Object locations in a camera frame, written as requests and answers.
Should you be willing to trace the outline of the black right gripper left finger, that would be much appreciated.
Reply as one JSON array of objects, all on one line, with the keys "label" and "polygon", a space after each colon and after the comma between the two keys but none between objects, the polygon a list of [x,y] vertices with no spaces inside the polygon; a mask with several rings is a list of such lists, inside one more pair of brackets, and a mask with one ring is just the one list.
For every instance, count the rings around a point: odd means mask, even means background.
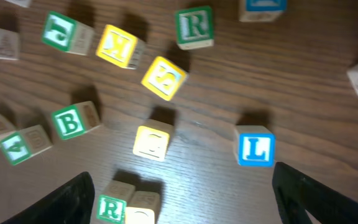
[{"label": "black right gripper left finger", "polygon": [[89,172],[82,172],[1,224],[89,224],[95,198]]}]

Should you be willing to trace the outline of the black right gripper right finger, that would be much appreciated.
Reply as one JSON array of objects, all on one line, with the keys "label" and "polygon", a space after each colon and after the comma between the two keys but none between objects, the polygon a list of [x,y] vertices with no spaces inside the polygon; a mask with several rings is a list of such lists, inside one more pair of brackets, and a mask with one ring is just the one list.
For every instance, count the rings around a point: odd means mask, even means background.
[{"label": "black right gripper right finger", "polygon": [[358,202],[312,179],[284,162],[274,167],[272,187],[284,224],[358,223]]}]

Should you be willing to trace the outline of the yellow O block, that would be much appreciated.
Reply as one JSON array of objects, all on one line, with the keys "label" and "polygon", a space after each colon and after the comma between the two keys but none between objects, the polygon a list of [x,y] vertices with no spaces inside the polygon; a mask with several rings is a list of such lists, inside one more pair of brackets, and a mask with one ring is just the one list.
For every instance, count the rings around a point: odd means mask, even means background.
[{"label": "yellow O block", "polygon": [[160,204],[160,194],[136,191],[126,207],[125,224],[156,224]]}]

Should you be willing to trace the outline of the green B block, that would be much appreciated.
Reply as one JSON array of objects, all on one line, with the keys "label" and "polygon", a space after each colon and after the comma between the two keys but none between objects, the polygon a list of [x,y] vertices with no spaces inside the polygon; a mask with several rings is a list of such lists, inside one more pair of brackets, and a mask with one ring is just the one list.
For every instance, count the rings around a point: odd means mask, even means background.
[{"label": "green B block", "polygon": [[64,107],[54,111],[51,117],[62,140],[81,136],[101,125],[98,112],[92,101]]}]

